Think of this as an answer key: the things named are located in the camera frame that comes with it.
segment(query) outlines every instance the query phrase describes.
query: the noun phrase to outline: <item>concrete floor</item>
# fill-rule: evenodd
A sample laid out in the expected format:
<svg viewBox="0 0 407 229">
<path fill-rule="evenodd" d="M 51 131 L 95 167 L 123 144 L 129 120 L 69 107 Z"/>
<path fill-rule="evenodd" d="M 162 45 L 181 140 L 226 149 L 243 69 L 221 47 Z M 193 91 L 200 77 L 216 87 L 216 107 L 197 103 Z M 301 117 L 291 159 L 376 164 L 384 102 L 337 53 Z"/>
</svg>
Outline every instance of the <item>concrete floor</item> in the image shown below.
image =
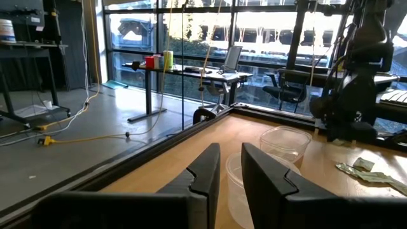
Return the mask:
<svg viewBox="0 0 407 229">
<path fill-rule="evenodd" d="M 103 162 L 114 156 L 125 156 L 129 152 L 151 144 L 167 134 L 181 129 L 181 100 L 164 96 L 163 106 L 168 109 L 161 114 L 156 127 L 147 134 L 132 136 L 132 141 L 126 141 L 124 133 L 140 133 L 154 124 L 156 116 L 130 124 L 127 118 L 145 112 L 145 93 L 142 90 L 120 89 L 111 90 L 101 87 L 102 92 L 90 103 L 86 113 L 77 117 L 69 129 L 55 136 L 56 140 L 66 141 L 85 137 L 95 137 L 109 134 L 123 134 L 123 138 L 100 139 L 88 142 L 70 144 L 53 144 L 49 147 L 37 145 L 39 136 L 11 146 L 0 147 L 0 212 L 20 201 L 39 193 L 61 181 L 68 179 L 93 166 L 101 166 Z M 42 100 L 50 100 L 50 93 L 40 94 Z M 83 89 L 70 92 L 59 92 L 61 106 L 72 109 L 72 115 L 77 112 L 86 98 Z M 36 92 L 11 93 L 15 109 L 30 106 L 32 101 L 41 104 Z M 161 95 L 153 94 L 153 107 L 160 105 Z M 200 103 L 186 101 L 185 124 L 191 125 L 193 112 Z M 0 98 L 0 109 L 5 109 L 3 95 Z M 55 115 L 63 119 L 66 114 Z M 39 120 L 39 123 L 50 123 L 54 117 Z M 49 131 L 58 130 L 54 125 Z M 0 135 L 22 130 L 22 125 L 4 118 L 0 121 Z M 26 135 L 10 139 L 0 139 L 2 142 L 17 140 Z"/>
</svg>

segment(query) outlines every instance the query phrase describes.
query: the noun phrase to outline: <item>clear plastic container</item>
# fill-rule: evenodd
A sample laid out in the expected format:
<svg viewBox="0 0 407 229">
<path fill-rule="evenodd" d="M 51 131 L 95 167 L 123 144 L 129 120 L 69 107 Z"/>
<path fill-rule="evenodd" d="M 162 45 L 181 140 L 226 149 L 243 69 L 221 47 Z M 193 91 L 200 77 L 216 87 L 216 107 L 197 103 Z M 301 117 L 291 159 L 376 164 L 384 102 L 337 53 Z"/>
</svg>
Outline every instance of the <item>clear plastic container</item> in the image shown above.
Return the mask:
<svg viewBox="0 0 407 229">
<path fill-rule="evenodd" d="M 250 215 L 249 203 L 243 186 L 241 154 L 230 155 L 226 161 L 226 171 L 228 173 L 228 205 L 233 219 L 243 228 L 252 229 L 253 221 Z M 288 162 L 277 156 L 272 156 L 287 168 L 301 175 L 298 168 L 291 162 Z"/>
<path fill-rule="evenodd" d="M 265 153 L 297 162 L 305 153 L 312 136 L 304 131 L 280 126 L 261 135 L 260 148 Z"/>
</svg>

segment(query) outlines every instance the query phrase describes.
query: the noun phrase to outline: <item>white bucket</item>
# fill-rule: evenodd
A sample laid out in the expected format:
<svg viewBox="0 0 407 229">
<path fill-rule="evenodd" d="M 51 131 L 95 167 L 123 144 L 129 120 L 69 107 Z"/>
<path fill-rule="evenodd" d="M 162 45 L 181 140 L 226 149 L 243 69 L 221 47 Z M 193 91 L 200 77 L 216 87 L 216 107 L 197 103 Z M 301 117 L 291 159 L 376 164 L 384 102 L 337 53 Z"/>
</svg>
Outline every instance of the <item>white bucket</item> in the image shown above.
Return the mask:
<svg viewBox="0 0 407 229">
<path fill-rule="evenodd" d="M 11 20 L 0 19 L 0 42 L 16 43 Z"/>
</svg>

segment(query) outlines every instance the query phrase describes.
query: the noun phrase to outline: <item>office chair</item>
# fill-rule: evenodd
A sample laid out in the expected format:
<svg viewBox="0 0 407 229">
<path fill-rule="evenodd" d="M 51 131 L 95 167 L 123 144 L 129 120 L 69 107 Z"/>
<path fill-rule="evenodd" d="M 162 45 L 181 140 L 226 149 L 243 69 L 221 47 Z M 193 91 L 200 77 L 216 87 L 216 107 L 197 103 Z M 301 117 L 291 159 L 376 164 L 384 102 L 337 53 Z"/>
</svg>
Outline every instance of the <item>office chair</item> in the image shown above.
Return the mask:
<svg viewBox="0 0 407 229">
<path fill-rule="evenodd" d="M 218 96 L 218 99 L 217 104 L 201 106 L 199 108 L 210 109 L 213 113 L 219 113 L 228 108 L 227 105 L 222 104 L 223 98 L 230 90 L 230 87 L 226 83 L 217 84 L 213 81 L 204 81 L 202 85 L 206 86 L 206 89 L 211 95 Z"/>
<path fill-rule="evenodd" d="M 303 102 L 307 97 L 307 77 L 298 77 L 286 74 L 285 69 L 278 70 L 279 83 L 275 79 L 275 73 L 265 73 L 271 77 L 273 86 L 263 87 L 263 91 L 269 93 L 272 97 L 280 99 L 280 107 L 282 108 L 283 102 L 290 102 L 296 104 L 294 113 L 297 112 L 298 104 Z"/>
</svg>

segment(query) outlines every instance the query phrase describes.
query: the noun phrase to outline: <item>yellow cable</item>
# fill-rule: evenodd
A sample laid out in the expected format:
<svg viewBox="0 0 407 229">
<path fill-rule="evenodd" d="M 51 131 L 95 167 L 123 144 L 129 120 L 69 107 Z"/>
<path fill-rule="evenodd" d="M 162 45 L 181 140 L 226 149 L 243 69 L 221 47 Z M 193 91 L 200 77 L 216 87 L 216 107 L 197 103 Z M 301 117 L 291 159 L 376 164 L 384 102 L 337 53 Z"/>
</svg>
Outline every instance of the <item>yellow cable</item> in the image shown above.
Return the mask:
<svg viewBox="0 0 407 229">
<path fill-rule="evenodd" d="M 219 7 L 217 8 L 217 15 L 216 17 L 219 16 L 219 13 L 221 12 L 221 6 L 222 6 L 222 1 L 219 3 Z M 201 71 L 201 78 L 200 78 L 200 85 L 199 87 L 202 88 L 202 83 L 204 82 L 204 74 L 205 74 L 205 69 L 206 69 L 206 64 L 208 62 L 208 57 L 209 57 L 209 52 L 210 52 L 210 46 L 212 44 L 212 41 L 214 39 L 214 34 L 215 34 L 215 29 L 216 29 L 216 24 L 214 25 L 214 28 L 212 30 L 212 35 L 210 36 L 210 40 L 209 40 L 209 48 L 208 48 L 208 52 L 206 53 L 206 58 L 205 58 L 205 62 L 203 62 L 203 69 Z M 201 91 L 201 102 L 202 102 L 202 106 L 204 106 L 204 91 Z"/>
<path fill-rule="evenodd" d="M 97 54 L 96 54 L 96 38 L 95 38 L 95 29 L 94 29 L 95 22 L 93 21 L 92 1 L 89 1 L 89 7 L 90 7 L 90 9 L 91 9 L 91 10 L 90 10 L 90 18 L 91 18 L 91 21 L 92 21 L 93 52 L 94 52 L 94 54 L 95 54 L 95 61 L 96 61 L 96 60 L 97 60 Z M 89 97 L 89 99 L 86 100 L 86 103 L 89 103 L 89 101 L 90 101 L 91 99 L 93 99 L 93 98 L 95 98 L 96 96 L 98 96 L 98 95 L 99 95 L 99 92 L 100 92 L 99 71 L 98 71 L 97 67 L 96 67 L 96 80 L 97 80 L 97 92 L 96 92 L 95 95 Z M 55 125 L 55 124 L 63 123 L 63 122 L 65 122 L 65 121 L 69 121 L 69 120 L 73 119 L 74 117 L 79 116 L 79 115 L 81 115 L 82 113 L 86 112 L 86 111 L 88 110 L 88 106 L 89 106 L 89 105 L 85 105 L 85 106 L 86 106 L 86 107 L 85 107 L 85 109 L 84 109 L 83 111 L 79 112 L 78 114 L 76 114 L 76 115 L 74 115 L 74 116 L 72 116 L 72 117 L 69 117 L 69 118 L 66 118 L 66 119 L 60 120 L 60 121 L 55 121 L 55 122 L 49 123 L 49 124 L 47 124 L 47 125 L 41 125 L 41 126 L 38 126 L 37 128 L 39 128 L 40 130 L 46 130 L 48 127 L 51 127 L 51 126 L 53 126 L 53 125 Z"/>
<path fill-rule="evenodd" d="M 171 16 L 172 16 L 172 0 L 171 0 L 171 8 L 170 8 L 170 20 L 169 20 L 169 26 L 168 26 L 168 34 L 167 34 L 167 50 L 169 50 L 170 48 L 170 29 L 171 29 Z M 168 61 L 165 61 L 164 63 L 164 70 L 163 70 L 163 79 L 162 79 L 162 83 L 161 83 L 161 91 L 164 91 L 164 81 L 165 81 L 165 71 L 167 70 L 168 67 Z M 161 116 L 161 110 L 163 107 L 163 101 L 164 101 L 164 93 L 161 94 L 161 104 L 160 104 L 160 110 L 158 112 L 158 116 L 156 121 L 154 122 L 153 126 L 151 126 L 151 128 L 149 128 L 147 131 L 142 132 L 142 133 L 135 133 L 135 134 L 131 134 L 131 133 L 126 133 L 126 135 L 142 135 L 145 133 L 150 132 L 155 125 L 158 123 L 158 120 L 160 119 Z M 97 140 L 97 139 L 104 139 L 104 138 L 108 138 L 108 137 L 118 137 L 118 136 L 123 136 L 123 134 L 111 134 L 111 135 L 104 135 L 104 136 L 99 136 L 99 137 L 89 137 L 89 138 L 84 138 L 84 139 L 75 139 L 75 140 L 68 140 L 68 141 L 57 141 L 54 139 L 49 138 L 50 143 L 59 143 L 59 144 L 64 144 L 64 143 L 74 143 L 74 142 L 84 142 L 84 141 L 93 141 L 93 140 Z"/>
</svg>

